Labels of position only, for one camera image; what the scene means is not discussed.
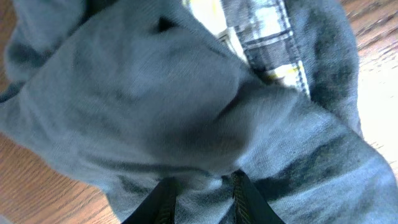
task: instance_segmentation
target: plaid fabric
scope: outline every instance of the plaid fabric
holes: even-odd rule
[[[183,4],[208,29],[226,21],[209,30],[219,38],[222,30],[229,30],[231,41],[224,36],[223,42],[264,81],[292,86],[310,97],[283,0],[184,0]]]

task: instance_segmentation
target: gray fabric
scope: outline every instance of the gray fabric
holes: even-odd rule
[[[16,2],[31,7],[17,7],[6,65],[25,84],[0,97],[0,130],[101,188],[120,220],[174,176],[176,223],[232,223],[237,169],[287,223],[398,220],[394,174],[355,133],[358,62],[334,1],[286,1],[316,103],[263,84],[179,2],[70,2],[79,13],[49,36],[24,22],[50,26],[47,2]]]

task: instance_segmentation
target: wooden floor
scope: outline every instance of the wooden floor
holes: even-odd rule
[[[398,177],[398,1],[342,0],[361,56],[359,112],[365,139]],[[15,25],[0,0],[0,52]],[[5,89],[0,57],[0,90]],[[14,223],[119,223],[96,188],[62,177],[0,135],[0,215]]]

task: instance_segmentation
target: wooden surface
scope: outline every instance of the wooden surface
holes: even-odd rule
[[[398,1],[342,0],[361,56],[359,112],[365,139],[398,176]],[[0,0],[0,52],[15,25]],[[7,85],[0,57],[0,90]],[[0,135],[0,215],[14,223],[119,223],[104,195],[49,169]]]

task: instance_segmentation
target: cloth pile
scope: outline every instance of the cloth pile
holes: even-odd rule
[[[233,223],[241,170],[286,223],[396,223],[341,6],[225,0],[211,28],[195,2],[14,0],[0,131],[121,221],[173,177],[176,223]]]

